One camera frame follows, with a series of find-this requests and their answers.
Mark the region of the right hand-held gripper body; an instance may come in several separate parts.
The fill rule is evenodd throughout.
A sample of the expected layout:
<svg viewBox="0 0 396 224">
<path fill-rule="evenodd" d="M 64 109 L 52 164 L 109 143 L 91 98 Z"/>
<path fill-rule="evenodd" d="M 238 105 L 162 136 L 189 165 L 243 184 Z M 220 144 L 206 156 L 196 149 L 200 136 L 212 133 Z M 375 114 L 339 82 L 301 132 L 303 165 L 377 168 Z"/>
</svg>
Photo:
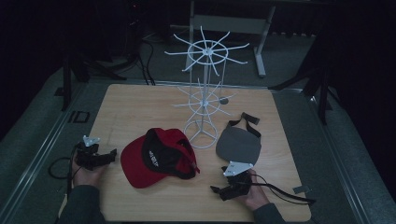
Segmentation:
<svg viewBox="0 0 396 224">
<path fill-rule="evenodd" d="M 223 175 L 227 178 L 229 184 L 226 190 L 233 193 L 248 193 L 251 184 L 251 177 L 248 170 L 252 167 L 253 165 L 251 163 L 238 161 L 230 161 L 227 166 L 223 166 Z"/>
</svg>

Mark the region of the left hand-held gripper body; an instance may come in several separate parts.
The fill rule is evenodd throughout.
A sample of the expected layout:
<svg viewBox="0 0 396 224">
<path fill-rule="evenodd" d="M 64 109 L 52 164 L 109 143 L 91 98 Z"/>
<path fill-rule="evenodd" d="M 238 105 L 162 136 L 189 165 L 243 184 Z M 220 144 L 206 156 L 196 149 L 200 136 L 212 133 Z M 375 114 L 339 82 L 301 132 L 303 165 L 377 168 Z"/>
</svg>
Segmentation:
<svg viewBox="0 0 396 224">
<path fill-rule="evenodd" d="M 82 141 L 76 144 L 77 156 L 76 164 L 88 170 L 101 166 L 98 154 L 99 138 L 90 138 L 87 135 L 82 137 Z"/>
</svg>

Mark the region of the white wire rack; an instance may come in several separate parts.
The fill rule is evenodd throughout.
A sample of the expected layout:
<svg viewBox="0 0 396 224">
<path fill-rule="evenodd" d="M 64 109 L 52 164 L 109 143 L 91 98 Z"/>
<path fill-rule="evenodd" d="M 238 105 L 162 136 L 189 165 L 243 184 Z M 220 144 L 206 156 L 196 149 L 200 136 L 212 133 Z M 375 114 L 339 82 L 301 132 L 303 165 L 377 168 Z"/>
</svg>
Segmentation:
<svg viewBox="0 0 396 224">
<path fill-rule="evenodd" d="M 218 40 L 205 37 L 203 27 L 200 27 L 201 39 L 187 41 L 175 35 L 175 38 L 188 45 L 184 52 L 166 52 L 169 56 L 183 55 L 187 62 L 183 72 L 190 76 L 189 88 L 178 89 L 188 95 L 188 101 L 175 107 L 187 107 L 191 116 L 187 119 L 183 133 L 186 134 L 191 145 L 197 149 L 206 149 L 215 145 L 219 139 L 219 131 L 212 119 L 217 113 L 230 116 L 229 112 L 221 107 L 234 97 L 234 93 L 223 93 L 224 78 L 228 62 L 247 64 L 233 59 L 232 50 L 244 49 L 249 44 L 236 47 L 227 47 L 223 44 L 230 33 L 226 33 Z"/>
</svg>

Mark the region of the person's right hand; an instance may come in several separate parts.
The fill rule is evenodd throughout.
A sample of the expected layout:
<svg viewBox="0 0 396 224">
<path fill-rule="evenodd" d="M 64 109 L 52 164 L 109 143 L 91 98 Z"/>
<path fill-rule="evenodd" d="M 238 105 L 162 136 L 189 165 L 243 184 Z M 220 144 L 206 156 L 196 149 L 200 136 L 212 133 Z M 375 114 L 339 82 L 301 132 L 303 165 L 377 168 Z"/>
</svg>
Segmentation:
<svg viewBox="0 0 396 224">
<path fill-rule="evenodd" d="M 264 190 L 261 186 L 257 186 L 257 174 L 254 170 L 249 171 L 252 186 L 249 189 L 247 195 L 243 195 L 239 198 L 239 202 L 245 205 L 249 210 L 255 211 L 264 205 L 270 203 Z"/>
</svg>

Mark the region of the red and black cap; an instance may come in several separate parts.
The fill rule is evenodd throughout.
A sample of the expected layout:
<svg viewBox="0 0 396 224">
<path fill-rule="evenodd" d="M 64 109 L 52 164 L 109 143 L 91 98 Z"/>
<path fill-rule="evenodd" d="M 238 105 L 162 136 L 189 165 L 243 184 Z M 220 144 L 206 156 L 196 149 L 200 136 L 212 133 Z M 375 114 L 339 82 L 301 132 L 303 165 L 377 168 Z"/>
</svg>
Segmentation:
<svg viewBox="0 0 396 224">
<path fill-rule="evenodd" d="M 190 141 L 179 129 L 149 129 L 124 148 L 120 164 L 129 183 L 137 189 L 168 176 L 192 179 L 200 173 Z"/>
</svg>

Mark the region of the black rectangular bracket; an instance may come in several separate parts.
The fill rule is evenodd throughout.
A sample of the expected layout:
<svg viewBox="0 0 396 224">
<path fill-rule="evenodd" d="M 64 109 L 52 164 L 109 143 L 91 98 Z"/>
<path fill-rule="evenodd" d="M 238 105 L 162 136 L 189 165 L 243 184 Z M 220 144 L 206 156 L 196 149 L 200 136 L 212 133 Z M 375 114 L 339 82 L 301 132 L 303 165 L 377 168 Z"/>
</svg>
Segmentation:
<svg viewBox="0 0 396 224">
<path fill-rule="evenodd" d="M 86 111 L 73 111 L 68 119 L 69 123 L 87 123 L 91 114 Z"/>
</svg>

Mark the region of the person's left hand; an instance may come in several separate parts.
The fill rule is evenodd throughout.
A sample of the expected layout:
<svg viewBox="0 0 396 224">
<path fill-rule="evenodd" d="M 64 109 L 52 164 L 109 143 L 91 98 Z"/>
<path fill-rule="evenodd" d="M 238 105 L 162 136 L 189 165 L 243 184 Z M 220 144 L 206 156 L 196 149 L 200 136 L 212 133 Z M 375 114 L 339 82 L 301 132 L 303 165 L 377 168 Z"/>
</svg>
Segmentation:
<svg viewBox="0 0 396 224">
<path fill-rule="evenodd" d="M 107 165 L 96 167 L 93 170 L 87 170 L 77 165 L 76 157 L 77 155 L 74 155 L 72 159 L 73 186 L 94 186 L 98 188 L 100 180 L 107 169 Z"/>
</svg>

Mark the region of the grey visor with black strap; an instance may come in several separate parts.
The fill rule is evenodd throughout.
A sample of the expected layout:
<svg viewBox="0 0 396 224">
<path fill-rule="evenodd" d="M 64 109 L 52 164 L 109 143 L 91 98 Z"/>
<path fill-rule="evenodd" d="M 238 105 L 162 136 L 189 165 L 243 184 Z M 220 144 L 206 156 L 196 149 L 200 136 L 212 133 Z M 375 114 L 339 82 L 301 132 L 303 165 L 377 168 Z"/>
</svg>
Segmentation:
<svg viewBox="0 0 396 224">
<path fill-rule="evenodd" d="M 240 119 L 229 120 L 216 145 L 217 155 L 226 161 L 255 164 L 261 154 L 262 135 L 251 124 L 260 120 L 243 112 Z"/>
</svg>

